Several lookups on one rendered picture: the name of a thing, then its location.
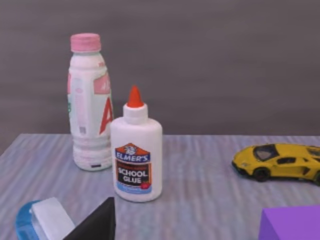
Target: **car door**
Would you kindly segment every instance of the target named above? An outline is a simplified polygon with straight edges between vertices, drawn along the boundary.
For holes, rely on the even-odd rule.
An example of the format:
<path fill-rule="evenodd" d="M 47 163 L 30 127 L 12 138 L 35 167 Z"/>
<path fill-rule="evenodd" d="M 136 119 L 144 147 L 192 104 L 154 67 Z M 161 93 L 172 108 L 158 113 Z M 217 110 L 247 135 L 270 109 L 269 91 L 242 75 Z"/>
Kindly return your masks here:
<path fill-rule="evenodd" d="M 304 171 L 304 161 L 297 157 L 279 157 L 275 161 L 272 169 L 272 175 L 275 177 L 300 178 Z"/>

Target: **red letter a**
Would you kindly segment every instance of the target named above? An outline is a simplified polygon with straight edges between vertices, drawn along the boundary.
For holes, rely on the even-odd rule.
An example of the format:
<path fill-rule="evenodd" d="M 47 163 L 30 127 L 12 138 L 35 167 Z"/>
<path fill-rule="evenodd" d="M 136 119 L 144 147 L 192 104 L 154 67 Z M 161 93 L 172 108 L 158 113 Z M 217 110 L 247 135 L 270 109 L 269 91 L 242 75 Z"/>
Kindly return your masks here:
<path fill-rule="evenodd" d="M 110 101 L 110 98 L 108 97 L 108 99 L 106 100 L 105 106 L 104 106 L 104 111 L 103 111 L 99 134 L 102 134 L 106 130 L 107 124 L 112 122 L 112 115 L 113 114 L 112 114 L 111 101 Z"/>

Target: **car side window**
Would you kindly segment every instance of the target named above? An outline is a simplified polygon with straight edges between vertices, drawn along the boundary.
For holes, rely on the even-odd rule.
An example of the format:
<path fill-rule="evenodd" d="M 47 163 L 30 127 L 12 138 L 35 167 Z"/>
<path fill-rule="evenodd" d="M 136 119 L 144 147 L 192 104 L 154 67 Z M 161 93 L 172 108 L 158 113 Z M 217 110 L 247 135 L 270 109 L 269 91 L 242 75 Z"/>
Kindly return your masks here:
<path fill-rule="evenodd" d="M 294 164 L 295 162 L 295 157 L 282 157 L 277 160 L 278 164 Z"/>

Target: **cow face on logo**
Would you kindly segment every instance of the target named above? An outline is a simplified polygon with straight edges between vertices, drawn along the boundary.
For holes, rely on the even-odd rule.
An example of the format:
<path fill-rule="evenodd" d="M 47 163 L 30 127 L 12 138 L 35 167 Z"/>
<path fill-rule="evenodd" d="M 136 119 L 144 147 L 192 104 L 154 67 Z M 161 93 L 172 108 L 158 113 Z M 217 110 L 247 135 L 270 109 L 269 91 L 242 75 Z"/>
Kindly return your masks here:
<path fill-rule="evenodd" d="M 137 148 L 135 146 L 125 146 L 125 154 L 135 155 L 137 152 Z"/>

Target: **toy car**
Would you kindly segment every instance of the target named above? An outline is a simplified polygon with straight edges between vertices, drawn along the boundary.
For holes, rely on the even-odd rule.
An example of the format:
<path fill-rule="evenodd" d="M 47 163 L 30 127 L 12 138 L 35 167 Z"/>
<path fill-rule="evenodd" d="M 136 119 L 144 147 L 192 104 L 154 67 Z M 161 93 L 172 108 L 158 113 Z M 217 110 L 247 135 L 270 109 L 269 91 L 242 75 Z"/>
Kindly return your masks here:
<path fill-rule="evenodd" d="M 271 177 L 297 178 L 320 186 L 320 147 L 289 143 L 249 146 L 232 161 L 234 169 L 258 182 Z"/>

